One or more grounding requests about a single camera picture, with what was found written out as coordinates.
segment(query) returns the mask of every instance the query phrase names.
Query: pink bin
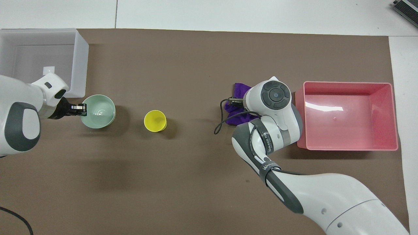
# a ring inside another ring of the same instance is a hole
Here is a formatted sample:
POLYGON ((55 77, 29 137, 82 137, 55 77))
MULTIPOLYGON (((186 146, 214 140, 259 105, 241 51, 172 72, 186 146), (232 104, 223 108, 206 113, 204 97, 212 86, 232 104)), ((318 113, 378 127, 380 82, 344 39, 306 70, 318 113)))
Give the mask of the pink bin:
POLYGON ((390 83, 304 82, 295 100, 303 120, 300 148, 398 149, 390 83))

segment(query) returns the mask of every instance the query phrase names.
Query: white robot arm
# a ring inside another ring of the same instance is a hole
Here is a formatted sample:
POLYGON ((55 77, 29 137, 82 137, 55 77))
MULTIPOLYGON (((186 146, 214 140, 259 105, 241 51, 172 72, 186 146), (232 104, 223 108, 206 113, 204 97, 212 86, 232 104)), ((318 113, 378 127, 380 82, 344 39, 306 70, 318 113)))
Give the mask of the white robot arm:
POLYGON ((0 75, 0 157, 26 152, 41 135, 40 119, 85 115, 86 105, 71 105, 67 84, 49 73, 32 84, 0 75))
POLYGON ((296 142, 302 120, 289 88, 277 78, 244 96, 244 107, 262 115, 238 125, 232 144, 263 183, 294 213, 315 221, 328 235, 407 235, 389 209, 360 181, 342 174, 283 171, 268 154, 296 142))

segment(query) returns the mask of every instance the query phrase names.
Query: cloth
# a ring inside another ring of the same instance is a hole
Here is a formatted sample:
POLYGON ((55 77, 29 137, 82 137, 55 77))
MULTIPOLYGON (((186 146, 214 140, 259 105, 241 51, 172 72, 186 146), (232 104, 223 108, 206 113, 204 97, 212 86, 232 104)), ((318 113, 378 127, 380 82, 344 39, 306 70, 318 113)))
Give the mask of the cloth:
MULTIPOLYGON (((242 83, 235 83, 234 84, 234 91, 233 91, 233 97, 234 98, 244 98, 245 93, 250 89, 251 87, 242 84, 242 83)), ((229 113, 228 118, 231 117, 232 115, 235 115, 237 113, 240 112, 244 112, 244 108, 241 106, 236 106, 236 105, 229 105, 228 102, 225 104, 224 106, 225 111, 227 111, 229 113)), ((253 119, 256 119, 257 116, 254 116, 252 114, 246 113, 246 114, 242 114, 242 115, 238 115, 236 117, 233 117, 229 120, 227 120, 225 123, 228 125, 233 125, 233 126, 237 126, 239 124, 243 124, 243 123, 247 123, 253 119)))

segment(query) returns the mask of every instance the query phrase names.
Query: bowl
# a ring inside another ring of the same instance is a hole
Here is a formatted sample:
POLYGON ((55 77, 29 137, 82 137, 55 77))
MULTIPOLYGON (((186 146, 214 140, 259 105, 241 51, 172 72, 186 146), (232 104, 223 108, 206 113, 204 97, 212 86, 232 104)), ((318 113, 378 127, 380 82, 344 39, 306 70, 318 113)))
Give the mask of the bowl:
POLYGON ((92 95, 83 101, 87 104, 87 116, 80 116, 87 127, 98 129, 110 125, 115 119, 116 108, 105 95, 92 95))

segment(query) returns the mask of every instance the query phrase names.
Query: black cable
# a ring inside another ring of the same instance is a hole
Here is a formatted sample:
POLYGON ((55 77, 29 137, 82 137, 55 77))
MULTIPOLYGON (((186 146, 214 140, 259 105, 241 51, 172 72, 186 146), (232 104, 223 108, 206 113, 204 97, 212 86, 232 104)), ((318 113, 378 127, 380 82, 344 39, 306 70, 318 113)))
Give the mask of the black cable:
POLYGON ((290 174, 290 175, 297 175, 297 176, 305 176, 306 174, 303 174, 303 173, 298 173, 298 172, 293 172, 293 171, 284 171, 284 170, 282 170, 282 169, 275 169, 275 168, 272 168, 272 171, 278 171, 278 172, 282 172, 282 173, 286 173, 286 174, 290 174))
POLYGON ((243 114, 247 114, 247 113, 252 113, 252 114, 257 115, 259 118, 261 117, 261 115, 260 115, 260 114, 258 114, 257 112, 254 112, 254 111, 244 111, 244 112, 240 112, 240 113, 234 114, 234 115, 232 115, 231 117, 228 117, 227 119, 225 119, 225 120, 224 120, 224 109, 222 108, 222 103, 223 103, 223 102, 225 102, 225 101, 227 101, 227 100, 229 100, 230 98, 232 98, 232 97, 229 97, 228 99, 223 99, 223 100, 221 101, 221 103, 220 103, 220 107, 221 107, 221 122, 220 122, 220 123, 219 123, 219 124, 215 127, 215 130, 213 131, 213 133, 214 133, 215 135, 217 135, 217 134, 221 131, 222 124, 223 124, 224 122, 226 122, 226 121, 228 121, 229 119, 234 118, 234 117, 236 117, 236 116, 243 115, 243 114))
POLYGON ((11 211, 11 210, 9 210, 9 209, 6 209, 6 208, 4 208, 4 207, 0 207, 0 210, 5 211, 5 212, 7 212, 7 213, 9 213, 9 214, 11 214, 11 215, 13 215, 13 216, 17 217, 18 219, 22 220, 22 221, 23 221, 23 223, 25 223, 25 225, 28 227, 30 235, 33 235, 32 227, 31 227, 31 225, 29 224, 29 222, 28 222, 27 220, 25 220, 25 218, 23 218, 22 216, 20 216, 18 213, 13 212, 13 211, 11 211))

